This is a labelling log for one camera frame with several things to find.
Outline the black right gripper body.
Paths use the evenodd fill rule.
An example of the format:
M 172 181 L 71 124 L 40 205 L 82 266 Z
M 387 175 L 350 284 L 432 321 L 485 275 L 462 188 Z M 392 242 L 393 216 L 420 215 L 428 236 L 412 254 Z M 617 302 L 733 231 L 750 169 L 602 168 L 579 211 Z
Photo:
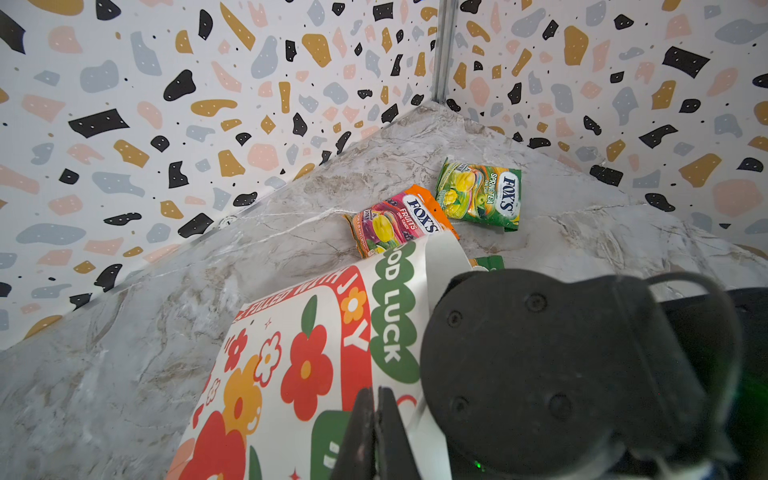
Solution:
M 655 285 L 702 288 L 719 350 L 702 383 Z M 586 479 L 625 454 L 669 477 L 738 455 L 726 425 L 741 327 L 709 278 L 602 276 L 565 283 L 529 270 L 453 278 L 425 329 L 421 384 L 449 445 L 513 479 Z

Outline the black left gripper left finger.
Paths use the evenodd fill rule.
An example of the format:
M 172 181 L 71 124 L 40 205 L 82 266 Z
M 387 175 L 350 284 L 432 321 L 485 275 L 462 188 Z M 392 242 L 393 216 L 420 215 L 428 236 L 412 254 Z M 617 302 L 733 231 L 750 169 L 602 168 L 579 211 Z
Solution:
M 361 389 L 330 475 L 331 480 L 371 480 L 376 476 L 375 425 L 373 390 Z

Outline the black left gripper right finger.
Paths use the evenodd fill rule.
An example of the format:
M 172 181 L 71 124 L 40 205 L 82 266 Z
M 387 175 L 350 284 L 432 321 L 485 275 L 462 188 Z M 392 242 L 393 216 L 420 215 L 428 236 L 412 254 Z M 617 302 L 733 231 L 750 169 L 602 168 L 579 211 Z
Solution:
M 421 475 L 391 388 L 378 389 L 375 446 L 378 477 L 418 480 Z

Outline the white paper bag floral print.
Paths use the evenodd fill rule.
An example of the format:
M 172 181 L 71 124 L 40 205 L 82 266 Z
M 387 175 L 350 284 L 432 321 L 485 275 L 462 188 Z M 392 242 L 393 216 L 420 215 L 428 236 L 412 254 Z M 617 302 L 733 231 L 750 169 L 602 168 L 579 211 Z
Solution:
M 449 478 L 419 357 L 439 297 L 470 267 L 452 234 L 433 234 L 243 305 L 168 477 L 326 479 L 360 390 L 388 387 L 420 476 Z

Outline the green Fox's candy bag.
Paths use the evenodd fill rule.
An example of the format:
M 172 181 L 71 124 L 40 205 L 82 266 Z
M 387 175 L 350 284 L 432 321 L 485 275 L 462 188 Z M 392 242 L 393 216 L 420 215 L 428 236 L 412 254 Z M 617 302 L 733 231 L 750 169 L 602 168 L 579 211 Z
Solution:
M 500 255 L 473 258 L 470 264 L 473 270 L 495 271 L 505 268 L 504 260 Z
M 451 220 L 517 231 L 522 208 L 522 171 L 446 159 L 435 198 Z

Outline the orange pink Fox's candy bag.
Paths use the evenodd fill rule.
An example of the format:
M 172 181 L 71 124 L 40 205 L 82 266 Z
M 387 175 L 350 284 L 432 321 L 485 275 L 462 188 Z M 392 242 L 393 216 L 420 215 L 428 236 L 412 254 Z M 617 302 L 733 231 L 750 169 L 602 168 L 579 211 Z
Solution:
M 437 200 L 419 185 L 344 217 L 363 258 L 442 231 L 450 232 L 459 239 Z

